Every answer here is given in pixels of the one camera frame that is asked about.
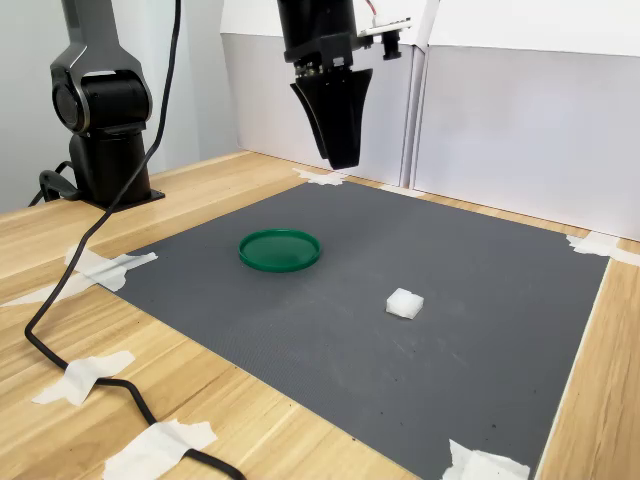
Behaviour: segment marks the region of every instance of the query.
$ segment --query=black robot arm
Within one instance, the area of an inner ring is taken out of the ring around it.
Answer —
[[[70,45],[51,64],[52,100],[73,133],[69,154],[77,191],[54,172],[40,176],[40,188],[45,199],[62,195],[106,208],[144,158],[151,92],[140,62],[118,42],[111,0],[62,0],[62,5]],[[145,168],[119,209],[163,196],[151,190]]]
[[[355,167],[373,70],[352,72],[352,52],[371,47],[373,35],[357,35],[352,0],[278,0],[278,9],[284,58],[295,67],[291,88],[309,118],[320,155],[334,169]],[[400,57],[403,26],[379,29],[384,30],[385,60]]]
[[[58,118],[73,133],[69,153],[77,189],[51,171],[40,176],[40,188],[47,200],[62,195],[106,208],[143,161],[142,131],[151,115],[151,93],[140,62],[120,46],[111,0],[62,4],[70,45],[51,64],[52,98]],[[373,36],[356,33],[352,0],[278,0],[278,8],[285,61],[295,67],[291,87],[321,156],[334,169],[358,165],[373,72],[352,71],[352,52],[369,48]],[[385,60],[400,56],[401,28],[376,31],[382,35]],[[145,167],[118,209],[163,196],[151,190]]]

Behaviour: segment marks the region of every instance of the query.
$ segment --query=green lid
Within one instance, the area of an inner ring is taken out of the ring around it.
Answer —
[[[265,272],[295,272],[320,257],[320,242],[299,230],[273,229],[252,233],[240,242],[240,259]]]

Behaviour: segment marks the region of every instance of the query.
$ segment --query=white wall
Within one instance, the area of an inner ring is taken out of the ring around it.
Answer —
[[[2,10],[0,212],[31,201],[40,171],[67,159],[70,138],[51,105],[49,64],[68,44],[60,2],[4,2]]]
[[[200,158],[238,150],[220,37],[223,0],[186,0]]]
[[[140,60],[154,100],[155,138],[174,0],[113,0],[120,43]],[[237,150],[221,40],[222,0],[183,0],[167,128],[151,172]],[[20,0],[0,15],[0,212],[25,206],[38,174],[68,159],[69,131],[51,105],[49,64],[67,47],[60,0]]]

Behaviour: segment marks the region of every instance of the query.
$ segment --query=wooden table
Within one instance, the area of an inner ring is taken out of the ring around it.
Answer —
[[[113,258],[295,187],[306,180],[293,166],[299,165],[238,153],[155,175],[152,186],[167,198],[114,215],[89,248]],[[588,233],[435,195],[422,198],[571,235]],[[56,282],[67,249],[100,215],[66,201],[0,215],[0,304]],[[639,243],[620,243],[640,253]],[[539,478],[640,478],[639,271],[609,262]],[[117,388],[95,388],[82,407],[30,402],[61,373],[23,336],[37,308],[0,308],[0,478],[99,478],[104,461],[147,425],[129,394]],[[100,287],[55,304],[36,333],[67,361],[131,351],[136,360],[119,377],[138,386],[158,419],[209,421],[219,440],[206,451],[249,478],[413,477]],[[184,459],[167,477],[222,475]]]

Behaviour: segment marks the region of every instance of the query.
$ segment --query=masking tape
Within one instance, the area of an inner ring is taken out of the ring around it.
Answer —
[[[342,185],[342,180],[347,176],[345,173],[331,172],[327,174],[311,173],[299,168],[293,169],[298,172],[300,178],[306,178],[307,183],[317,183],[318,185]]]
[[[397,193],[399,195],[404,195],[406,197],[418,198],[424,195],[424,192],[420,192],[418,190],[410,190],[408,188],[395,187],[393,185],[383,185],[379,190],[384,190],[385,192]]]
[[[65,265],[69,265],[71,258],[75,253],[77,245],[72,246],[67,251],[65,258]],[[75,270],[79,273],[72,275],[67,284],[64,286],[60,295],[55,299],[53,303],[57,303],[60,300],[76,295],[77,293],[85,291],[92,285],[99,283],[105,288],[108,288],[112,292],[120,290],[125,282],[125,273],[127,270],[139,267],[145,263],[149,263],[156,260],[158,256],[155,253],[149,253],[147,255],[131,256],[120,255],[119,257],[110,260],[103,258],[100,255],[85,249],[78,260]],[[35,292],[23,295],[20,298],[11,300],[10,302],[0,305],[2,307],[10,307],[14,305],[24,305],[27,303],[44,302],[51,292],[55,288],[55,285],[48,285],[36,290]]]
[[[585,238],[567,235],[567,240],[569,240],[569,245],[577,253],[611,257],[619,262],[640,267],[640,255],[618,248],[618,241],[620,240],[618,237],[591,232]]]
[[[79,407],[101,377],[112,377],[124,370],[135,357],[128,351],[122,351],[107,357],[89,357],[73,360],[58,382],[32,399],[33,403],[47,404],[61,398]]]
[[[507,457],[469,450],[449,440],[452,466],[442,480],[527,480],[529,467]]]
[[[183,425],[158,422],[105,462],[105,480],[150,480],[178,464],[187,450],[202,450],[217,440],[209,422]]]

